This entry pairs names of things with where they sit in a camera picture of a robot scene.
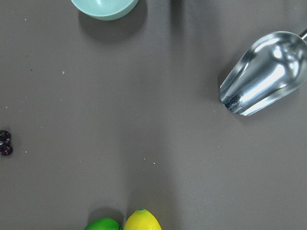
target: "yellow fruit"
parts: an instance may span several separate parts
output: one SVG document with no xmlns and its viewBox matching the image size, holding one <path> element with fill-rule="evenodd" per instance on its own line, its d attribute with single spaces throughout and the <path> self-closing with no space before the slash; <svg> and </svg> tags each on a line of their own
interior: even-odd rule
<svg viewBox="0 0 307 230">
<path fill-rule="evenodd" d="M 127 220 L 124 230 L 162 230 L 157 219 L 144 208 L 136 210 Z"/>
</svg>

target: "scoop handle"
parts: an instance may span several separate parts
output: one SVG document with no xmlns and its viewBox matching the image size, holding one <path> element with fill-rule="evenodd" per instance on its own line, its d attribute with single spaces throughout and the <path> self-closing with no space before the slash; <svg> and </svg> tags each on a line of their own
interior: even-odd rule
<svg viewBox="0 0 307 230">
<path fill-rule="evenodd" d="M 307 43 L 307 29 L 299 35 Z"/>
</svg>

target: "turquoise bowl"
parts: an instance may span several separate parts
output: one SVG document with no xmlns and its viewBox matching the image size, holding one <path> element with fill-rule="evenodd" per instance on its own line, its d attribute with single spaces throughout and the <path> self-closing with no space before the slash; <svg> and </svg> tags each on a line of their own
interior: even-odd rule
<svg viewBox="0 0 307 230">
<path fill-rule="evenodd" d="M 71 0 L 83 13 L 104 21 L 115 20 L 129 13 L 139 0 Z"/>
</svg>

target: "silver scoop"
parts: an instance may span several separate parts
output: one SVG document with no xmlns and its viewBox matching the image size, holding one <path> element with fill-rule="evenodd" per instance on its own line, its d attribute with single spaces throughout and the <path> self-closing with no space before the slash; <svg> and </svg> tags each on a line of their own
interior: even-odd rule
<svg viewBox="0 0 307 230">
<path fill-rule="evenodd" d="M 220 87 L 231 112 L 249 116 L 296 90 L 307 79 L 307 30 L 300 36 L 274 32 L 260 38 Z"/>
</svg>

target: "bowl rim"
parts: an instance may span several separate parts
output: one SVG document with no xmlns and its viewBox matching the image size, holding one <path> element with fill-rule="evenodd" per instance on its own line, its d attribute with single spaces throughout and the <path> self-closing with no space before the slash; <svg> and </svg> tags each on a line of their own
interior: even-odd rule
<svg viewBox="0 0 307 230">
<path fill-rule="evenodd" d="M 94 13 L 89 13 L 87 11 L 85 11 L 84 9 L 81 9 L 78 4 L 76 3 L 77 0 L 71 0 L 71 2 L 75 5 L 75 7 L 78 8 L 78 10 L 82 11 L 83 13 L 86 13 L 87 15 L 91 15 L 93 17 L 109 17 L 109 16 L 113 16 L 116 14 L 121 13 L 122 11 L 124 11 L 126 8 L 128 8 L 131 4 L 133 4 L 134 2 L 138 2 L 139 0 L 130 0 L 129 3 L 127 5 L 125 5 L 122 9 L 114 12 L 114 13 L 110 13 L 110 14 L 94 14 Z"/>
</svg>

